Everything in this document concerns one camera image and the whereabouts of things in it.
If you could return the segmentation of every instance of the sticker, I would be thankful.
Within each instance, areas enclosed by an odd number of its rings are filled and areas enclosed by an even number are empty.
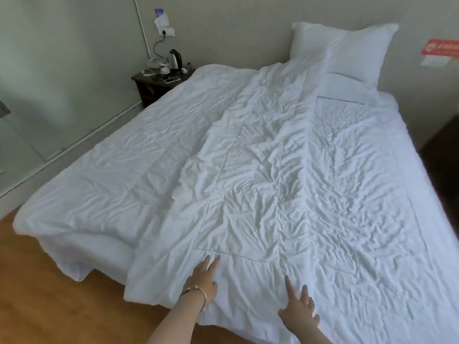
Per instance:
[[[426,55],[421,66],[444,67],[451,57],[442,57],[439,55]]]
[[[164,14],[164,10],[162,8],[155,8],[156,17],[162,16]]]
[[[459,40],[431,38],[422,48],[421,54],[459,58]]]

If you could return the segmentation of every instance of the hand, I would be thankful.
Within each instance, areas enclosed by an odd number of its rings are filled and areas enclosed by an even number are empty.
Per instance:
[[[193,269],[193,274],[188,277],[185,281],[185,285],[183,286],[183,291],[188,287],[194,287],[198,285],[200,289],[202,289],[206,293],[207,303],[210,303],[214,300],[215,296],[217,295],[218,285],[213,280],[215,275],[215,270],[220,263],[220,256],[217,256],[215,260],[213,260],[212,264],[209,266],[210,256],[207,256],[205,260],[198,263],[198,265]]]
[[[285,309],[279,310],[279,317],[284,326],[299,337],[306,328],[317,328],[320,317],[313,317],[314,300],[307,293],[307,286],[301,290],[300,299],[296,298],[295,290],[288,277],[285,277],[285,288],[287,289],[288,304]]]

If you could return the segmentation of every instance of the red sign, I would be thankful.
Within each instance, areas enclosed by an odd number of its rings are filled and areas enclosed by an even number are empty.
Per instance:
[[[422,48],[421,54],[459,58],[459,40],[431,38]]]

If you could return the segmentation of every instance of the white duvet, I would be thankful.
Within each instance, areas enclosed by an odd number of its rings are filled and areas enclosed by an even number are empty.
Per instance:
[[[335,343],[456,343],[459,247],[404,124],[316,103],[325,65],[201,68],[39,190],[16,231],[123,241],[125,298],[167,307],[220,254],[199,323],[271,343],[294,342],[285,274]]]

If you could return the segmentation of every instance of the wooden nightstand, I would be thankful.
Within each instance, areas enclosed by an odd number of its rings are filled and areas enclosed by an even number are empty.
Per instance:
[[[141,72],[131,77],[131,79],[137,85],[137,90],[142,99],[142,104],[144,107],[147,107],[161,98],[164,94],[169,92],[169,90],[181,84],[183,81],[186,81],[191,77],[193,73],[188,73],[186,75],[182,73],[171,73],[171,77],[180,77],[181,81],[173,83],[164,83],[161,81],[155,81],[150,76],[144,76]]]

